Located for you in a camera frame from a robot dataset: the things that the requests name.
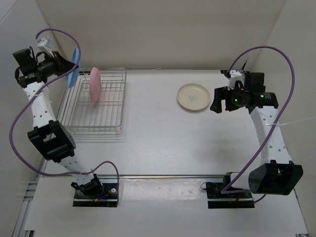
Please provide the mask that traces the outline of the cream plate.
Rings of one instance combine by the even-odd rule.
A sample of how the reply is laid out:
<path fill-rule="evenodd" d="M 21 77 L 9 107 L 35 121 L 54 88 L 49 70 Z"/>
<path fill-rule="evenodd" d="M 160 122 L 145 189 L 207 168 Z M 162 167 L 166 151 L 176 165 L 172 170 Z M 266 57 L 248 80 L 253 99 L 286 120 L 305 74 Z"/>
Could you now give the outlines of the cream plate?
<path fill-rule="evenodd" d="M 208 90 L 196 83 L 189 83 L 181 86 L 177 92 L 177 101 L 189 111 L 201 111 L 211 102 Z"/>

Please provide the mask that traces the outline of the pink plate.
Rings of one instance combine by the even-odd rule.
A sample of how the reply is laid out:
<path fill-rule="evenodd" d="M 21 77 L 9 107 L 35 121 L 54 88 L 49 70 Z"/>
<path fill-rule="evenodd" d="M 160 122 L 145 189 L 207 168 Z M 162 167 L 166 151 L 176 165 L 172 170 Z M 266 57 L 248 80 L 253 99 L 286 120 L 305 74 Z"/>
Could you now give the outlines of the pink plate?
<path fill-rule="evenodd" d="M 91 102 L 97 102 L 101 93 L 101 75 L 100 71 L 93 67 L 90 72 L 89 96 Z"/>

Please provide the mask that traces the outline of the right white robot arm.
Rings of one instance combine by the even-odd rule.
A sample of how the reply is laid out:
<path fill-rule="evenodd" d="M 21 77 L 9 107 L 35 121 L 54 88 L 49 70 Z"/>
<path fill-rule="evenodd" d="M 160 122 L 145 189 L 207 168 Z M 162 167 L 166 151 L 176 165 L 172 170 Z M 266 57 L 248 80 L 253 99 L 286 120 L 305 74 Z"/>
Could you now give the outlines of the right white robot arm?
<path fill-rule="evenodd" d="M 265 91 L 264 73 L 231 70 L 225 76 L 229 83 L 214 90 L 210 110 L 219 114 L 223 110 L 248 109 L 260 145 L 255 156 L 260 156 L 261 161 L 249 174 L 245 173 L 249 164 L 240 172 L 227 173 L 221 193 L 230 198 L 239 192 L 289 195 L 303 176 L 303 168 L 293 162 L 285 146 L 278 126 L 280 110 L 276 95 Z"/>

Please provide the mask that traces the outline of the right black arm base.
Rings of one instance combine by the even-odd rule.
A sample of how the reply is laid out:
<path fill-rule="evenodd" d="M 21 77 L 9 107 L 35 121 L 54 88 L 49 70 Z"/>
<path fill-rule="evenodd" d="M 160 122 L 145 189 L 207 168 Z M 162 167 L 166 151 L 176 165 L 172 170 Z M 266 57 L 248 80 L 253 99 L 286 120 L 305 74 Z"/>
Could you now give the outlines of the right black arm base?
<path fill-rule="evenodd" d="M 240 209 L 254 208 L 254 200 L 249 192 L 241 192 L 243 188 L 228 188 L 228 191 L 238 193 L 222 194 L 221 191 L 231 181 L 231 172 L 224 175 L 222 181 L 207 181 L 200 185 L 202 191 L 206 191 L 208 209 Z"/>

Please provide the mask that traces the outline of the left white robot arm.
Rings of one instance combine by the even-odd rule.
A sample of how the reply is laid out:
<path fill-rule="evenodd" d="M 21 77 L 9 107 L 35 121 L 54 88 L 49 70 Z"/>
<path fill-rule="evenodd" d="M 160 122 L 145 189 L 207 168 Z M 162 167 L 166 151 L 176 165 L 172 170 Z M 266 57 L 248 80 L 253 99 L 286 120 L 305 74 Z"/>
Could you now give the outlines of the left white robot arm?
<path fill-rule="evenodd" d="M 31 104 L 33 129 L 27 133 L 29 140 L 45 160 L 63 166 L 75 179 L 71 186 L 83 195 L 98 198 L 104 186 L 94 173 L 86 174 L 75 156 L 75 142 L 70 132 L 56 119 L 52 110 L 49 89 L 45 86 L 49 76 L 60 76 L 74 68 L 74 63 L 64 59 L 59 52 L 44 53 L 39 62 L 32 47 L 13 53 L 19 67 L 15 71 L 18 84 Z"/>

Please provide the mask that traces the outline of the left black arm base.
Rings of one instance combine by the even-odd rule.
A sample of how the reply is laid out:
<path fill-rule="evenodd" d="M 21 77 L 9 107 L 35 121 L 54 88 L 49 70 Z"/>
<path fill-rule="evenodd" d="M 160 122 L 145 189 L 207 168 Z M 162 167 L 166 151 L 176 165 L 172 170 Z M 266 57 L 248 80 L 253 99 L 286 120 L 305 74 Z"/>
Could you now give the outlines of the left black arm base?
<path fill-rule="evenodd" d="M 74 207 L 118 207 L 119 204 L 119 182 L 104 183 L 96 174 L 94 178 L 84 185 L 71 183 L 75 189 Z"/>

